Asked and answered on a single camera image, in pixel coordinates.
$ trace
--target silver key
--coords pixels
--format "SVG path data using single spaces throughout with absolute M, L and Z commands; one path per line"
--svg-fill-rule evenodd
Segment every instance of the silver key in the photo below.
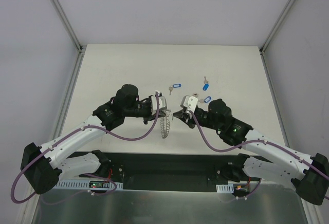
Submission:
M 206 79 L 206 76 L 205 76 L 204 84 L 209 84 L 209 81 Z
M 170 86 L 169 87 L 169 95 L 171 96 L 171 92 L 173 91 L 174 87 L 173 86 Z

